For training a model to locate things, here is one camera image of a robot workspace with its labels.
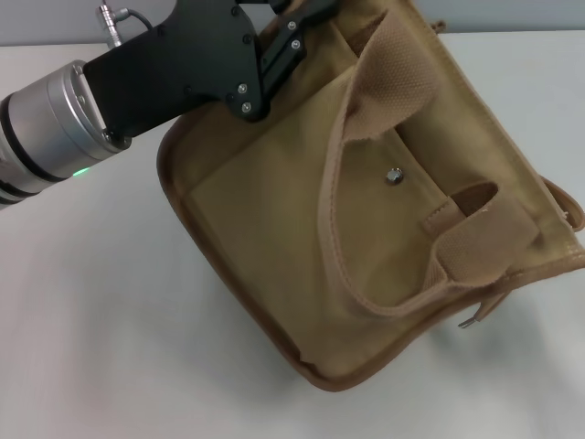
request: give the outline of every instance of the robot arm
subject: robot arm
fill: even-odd
[[[115,13],[99,12],[111,50],[73,61],[0,104],[0,209],[32,197],[127,149],[132,138],[209,101],[249,122],[305,58],[303,32],[337,12],[339,0],[305,0],[280,16],[262,54],[239,3],[290,0],[177,0],[161,25],[122,43]]]

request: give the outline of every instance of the cable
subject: cable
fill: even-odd
[[[148,30],[152,30],[153,29],[153,25],[150,23],[150,21],[148,21],[148,18],[146,18],[145,16],[143,16],[140,12],[135,11],[133,9],[128,9],[128,15],[129,16],[133,16],[134,18],[138,18],[140,21],[143,22],[143,24],[146,26],[146,28]]]

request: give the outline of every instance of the silver cylindrical joint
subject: silver cylindrical joint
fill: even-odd
[[[122,45],[122,37],[118,32],[116,23],[119,21],[116,13],[108,6],[101,5],[96,10],[96,16],[100,22],[100,26],[107,36],[108,48],[117,48]]]
[[[36,195],[129,144],[105,125],[74,61],[0,105],[0,207]]]

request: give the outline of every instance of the bag handle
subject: bag handle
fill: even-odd
[[[432,99],[436,89],[432,66],[400,20],[388,12],[364,49],[335,121],[318,213],[330,287],[374,316],[406,316],[447,294],[492,284],[538,235],[536,224],[513,196],[494,183],[482,183],[453,197],[468,217],[436,237],[417,295],[400,305],[380,306],[355,288],[336,219],[344,151],[351,143],[378,137],[404,122]]]

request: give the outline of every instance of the fabric loop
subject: fabric loop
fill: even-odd
[[[318,213],[332,291],[374,316],[407,316],[448,294],[492,284],[538,235],[537,225],[513,196],[495,183],[482,182],[452,197],[462,221],[435,237],[418,294],[400,305],[380,306],[354,287],[336,219],[344,150],[353,141],[376,138],[404,122],[431,101],[436,89],[431,65],[400,20],[388,12],[364,48],[335,122]]]

